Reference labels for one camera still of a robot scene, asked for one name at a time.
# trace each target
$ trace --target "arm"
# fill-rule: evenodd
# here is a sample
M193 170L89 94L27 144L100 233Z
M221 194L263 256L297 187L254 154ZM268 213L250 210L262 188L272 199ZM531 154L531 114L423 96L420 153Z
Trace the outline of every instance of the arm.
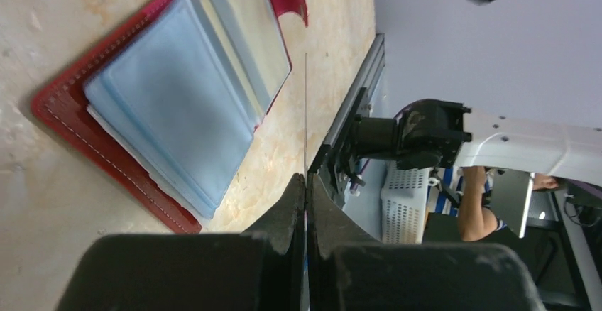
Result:
M498 219L491 210L483 208L483 167L464 168L464 195L458 210L458 230L464 241L477 241L498 228Z

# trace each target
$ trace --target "white stitching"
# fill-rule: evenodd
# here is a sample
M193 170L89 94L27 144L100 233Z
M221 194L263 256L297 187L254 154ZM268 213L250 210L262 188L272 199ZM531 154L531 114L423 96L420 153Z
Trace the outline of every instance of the white stitching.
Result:
M86 141L83 137L81 137L77 132L75 132L75 130L71 129L64 121L62 121L56 114L54 114L48 107L46 107L47 111L56 119L58 120L65 128L67 128L69 131L71 131L74 135L76 135L81 141L83 141L84 143L86 143L87 146L89 146L95 153L97 153L98 155L100 155L100 157L102 157L103 160L105 160L108 164L112 165L113 168L117 169L123 176L125 176L130 182L133 183L133 185L140 190L140 192L142 194L144 194L144 196L146 196L146 198L153 203L155 206L157 206L158 209L161 210L161 212L163 212L163 214L165 214L165 216L167 216L176 226L178 226L181 230L183 230L185 233L189 233L188 230L186 230L181 224L179 224L177 221L175 221L175 219L173 217L171 217L167 211L165 211L152 197L148 196L148 194L146 194L146 192L144 192L144 190L142 190L142 188L140 188L140 186L138 186L138 184L136 184L136 182L134 182L134 180L132 180L126 173L124 173L120 168L118 168L114 163L112 163L108 158L104 157L104 155L102 153L100 153L100 151L98 151L94 146L92 146L92 144L88 143L88 141Z
M164 5L166 5L166 4L167 4L169 1L172 1L172 0L163 0L162 2L160 2L160 3L157 5L157 8L153 9L152 11L150 11L148 15L152 15L152 14L154 14L154 13L155 13L155 12L156 12L158 9L162 8L162 7L163 7ZM131 36L133 32L135 32L135 31L137 31L138 29L140 29L140 27L143 27L143 26L145 26L145 25L146 25L146 23L148 22L148 15L147 15L147 16L145 16L145 17L143 18L143 20L142 20L142 21L140 21L139 23L137 23L135 27L133 27L131 30L129 30L129 31L127 32L126 36L122 36L122 37L121 37L121 41L125 41L125 39L126 39L127 37ZM93 58L93 59L91 59L91 60L90 60L90 62L91 62L91 61L94 61L94 63L95 63L95 64L99 64L99 63L100 63L100 61L99 61L99 58L100 58L100 59L102 59L102 58L104 58L104 55L105 55L105 54L106 54L106 55L108 55L108 54L109 54L109 49L110 49L110 48L111 48L112 50L113 50L113 49L115 49L115 45L116 45L116 44L117 44L117 45L119 44L119 40L116 40L116 42L115 42L115 43L112 43L111 45L108 45L108 46L107 46L107 47L104 49L104 51L101 51L101 52L100 52L100 54L98 54L97 56L94 56L94 58ZM74 77L71 77L70 79L68 79L68 80L65 80L65 81L63 82L63 87L62 87L63 91L64 91L64 92L66 92L66 91L69 89L69 87L71 87L72 85L74 85L74 84L77 82L77 80L78 80L78 79L81 77L81 75L82 75L82 74L85 74L85 73L86 73L86 70L85 70L85 69L81 69L81 70L80 70L78 73L76 73L76 74L74 75L75 79L74 79ZM58 92L54 92L53 94L51 94L51 95L49 96L49 100L50 100L50 102L53 102L53 100L52 100L52 99L54 99L54 95L55 95L55 94L56 94L56 95L61 95L61 93L62 93L62 92L58 91ZM95 153L97 153L98 155L100 155L100 157L102 157L102 159L103 159L103 160L105 160L105 161L106 161L108 164L112 165L112 166L113 166L113 168L117 169L117 171L119 171L119 172L120 172L120 173L121 173L123 176L125 176L125 177L126 177L126 178L127 178L129 181L130 181L130 182L132 182L132 183L133 183L133 185L134 185L134 186L135 186L135 187L136 187L138 190L140 190L140 192L141 192L142 194L144 194L144 196L146 196L146 198L147 198L147 199L148 199L148 200L149 200L151 203L153 203L153 204L154 204L154 205L155 205L155 206L156 206L156 207L157 207L157 208L158 208L158 209L159 209L161 212L163 212L163 214L164 214L165 216L167 216L167 217L169 218L169 220L171 220L171 221L172 221L172 222L173 222L173 223L174 223L176 226L178 226L178 227L179 227L181 230L183 230L185 233L187 233L187 234L189 234L189 233L190 233L190 231L188 231L188 230L187 230L186 228L184 228L184 227L183 227L181 224L179 224L177 221L175 221L175 219L174 219L173 217L171 217L171 215L169 215L169 214L167 213L167 211L165 211L165 210L164 210L164 209L163 209L163 208L162 208L162 207L161 207L159 204L157 204L157 202L156 202L156 201L155 201L155 200L154 200L152 197L148 196L148 194L146 194L146 192L144 192L144 190L142 190L142 188L140 188L140 187L139 187L139 186L136 184L136 182L134 182L134 181L133 181L133 180L132 180L132 179L131 179L131 178L130 178L130 177L129 177L129 176L128 176L128 175L127 175L127 174L126 174L126 173L125 173L123 170L122 170L122 169L118 168L118 167L117 167L117 166L116 166L114 163L112 163L112 162L111 162L111 161L110 161L108 158L104 157L104 155L103 155L102 153L100 153L100 152L99 152L99 151L98 151L98 150L97 150L97 149L96 149L94 146L92 146L92 144L88 143L88 141L86 141L86 140L85 140L83 137L81 137L81 136L80 136L80 135L79 135L77 132L75 132L75 130L71 129L71 128L70 128L70 127L69 127L69 126L68 126L68 125L67 125L67 124L66 124L64 121L62 121L62 120L61 120L61 118L60 118L59 116L57 116L56 114L54 114L54 113L52 112L52 110L50 110L50 106L48 106L48 105L46 104L46 105L45 105L45 107L46 107L46 110L47 110L47 111L48 111L48 112L49 112L49 113L50 113L50 114L51 114L51 115L52 115L52 116L53 116L53 117L54 117L56 120L58 120L58 121L59 121L59 122L60 122L60 123L61 123L61 124L62 124L62 125L65 127L65 128L67 128L67 130L71 131L71 132L72 132L74 135L76 135L76 136L77 136L77 137L78 137L80 140L82 140L84 143L86 143L86 145L87 145L87 146L89 146L89 147L90 147L90 148L91 148L91 149L92 149L92 150L93 150Z

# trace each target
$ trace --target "person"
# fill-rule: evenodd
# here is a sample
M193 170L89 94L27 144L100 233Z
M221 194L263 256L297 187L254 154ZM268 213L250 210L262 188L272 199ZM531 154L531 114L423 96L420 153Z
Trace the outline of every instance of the person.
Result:
M464 241L478 241L489 234L505 228L504 221L497 218L488 207L484 193L493 188L493 174L484 167L440 168L438 176L442 184L447 184L461 197L460 207L452 207L451 202L437 186L430 187L427 200L427 211L447 214L456 217L458 230ZM535 174L534 191L558 190L564 180L553 176Z

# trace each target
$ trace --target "laptop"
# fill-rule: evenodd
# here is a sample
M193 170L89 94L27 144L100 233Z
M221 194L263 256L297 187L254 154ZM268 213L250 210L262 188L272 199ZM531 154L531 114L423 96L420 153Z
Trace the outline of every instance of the laptop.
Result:
M519 238L525 236L534 177L534 173L519 170L498 171L493 176L489 206Z

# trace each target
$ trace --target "white plastic basket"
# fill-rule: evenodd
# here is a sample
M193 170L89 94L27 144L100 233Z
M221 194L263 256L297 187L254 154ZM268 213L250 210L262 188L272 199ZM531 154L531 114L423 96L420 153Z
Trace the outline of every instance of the white plastic basket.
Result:
M429 169L399 170L388 164L381 189L382 242L419 244L425 231Z

